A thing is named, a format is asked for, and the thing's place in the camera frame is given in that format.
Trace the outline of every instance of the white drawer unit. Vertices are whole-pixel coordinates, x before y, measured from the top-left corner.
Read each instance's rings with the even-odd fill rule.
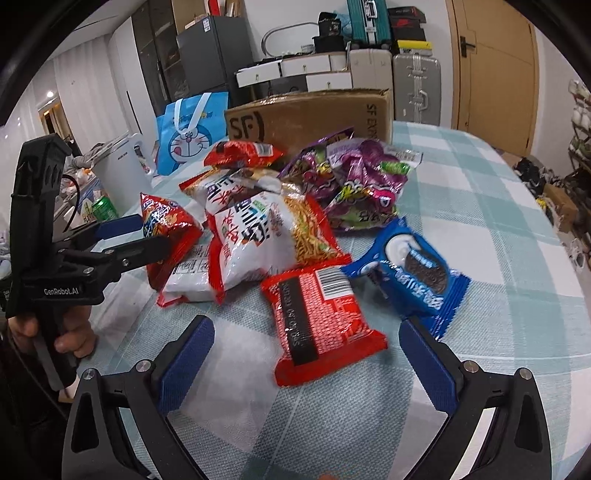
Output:
[[[341,72],[347,68],[347,54],[345,52],[331,53],[330,69],[333,72]]]
[[[304,55],[281,62],[281,73],[284,77],[320,72],[330,72],[330,56],[328,54]]]
[[[256,65],[236,72],[236,81],[239,87],[254,85],[255,83],[268,82],[281,77],[281,60],[270,61],[262,65]]]
[[[347,90],[353,88],[351,73],[349,72],[308,75],[306,76],[306,83],[309,92],[316,92],[318,90]]]

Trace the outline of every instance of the white curtain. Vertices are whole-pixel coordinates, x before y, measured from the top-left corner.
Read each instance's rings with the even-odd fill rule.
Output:
[[[78,45],[53,62],[61,104],[82,153],[127,131],[106,37]]]
[[[10,195],[14,188],[14,174],[23,142],[45,135],[32,83],[22,94],[8,122],[0,127],[0,215],[5,224],[10,219]]]

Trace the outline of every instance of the plaid tablecloth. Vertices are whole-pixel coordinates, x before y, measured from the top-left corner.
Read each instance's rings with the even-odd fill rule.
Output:
[[[554,478],[564,478],[591,442],[591,325],[564,249],[526,188],[482,140],[395,122],[394,144],[424,152],[401,213],[473,280],[444,341],[461,360],[488,371],[532,370],[550,430]],[[195,164],[179,169],[156,194],[186,205],[178,183],[198,171]],[[359,258],[372,235],[339,241]],[[281,348],[256,284],[235,288],[223,306],[162,309],[143,270],[134,271],[93,309],[100,341],[80,371],[94,366],[108,374],[153,359],[196,314],[206,314],[215,324],[215,344],[169,419],[209,478],[299,480],[325,472],[339,479],[403,478],[445,415],[431,406],[400,349],[399,318],[369,281],[354,289],[370,326],[387,335],[388,350],[302,387],[278,388],[273,370]],[[131,415],[125,422],[138,457],[153,468]],[[487,425],[475,434],[472,460]],[[470,466],[461,463],[455,478]]]

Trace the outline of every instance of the red noodle package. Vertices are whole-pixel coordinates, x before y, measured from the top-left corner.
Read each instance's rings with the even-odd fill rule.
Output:
[[[347,263],[328,260],[262,282],[284,350],[275,366],[280,387],[316,380],[388,347],[363,318],[340,270]]]
[[[203,164],[221,168],[268,167],[283,152],[266,143],[226,140],[216,144]]]
[[[156,303],[161,307],[186,301],[213,301],[215,292],[209,284],[210,231],[203,232],[187,256],[176,265]]]
[[[178,187],[213,215],[257,192],[233,179],[232,173],[233,170],[228,169],[209,170],[180,183]]]
[[[144,237],[165,235],[173,244],[166,260],[146,266],[150,286],[154,290],[161,290],[173,268],[199,240],[203,230],[177,202],[141,193],[140,203],[144,218]]]
[[[209,283],[220,302],[242,281],[345,256],[311,197],[261,192],[208,221]]]

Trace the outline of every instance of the oreo cookie package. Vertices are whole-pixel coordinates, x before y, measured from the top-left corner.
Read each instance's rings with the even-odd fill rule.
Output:
[[[470,284],[405,218],[384,227],[367,253],[341,270],[349,278],[368,275],[398,314],[419,317],[436,340],[445,334]]]

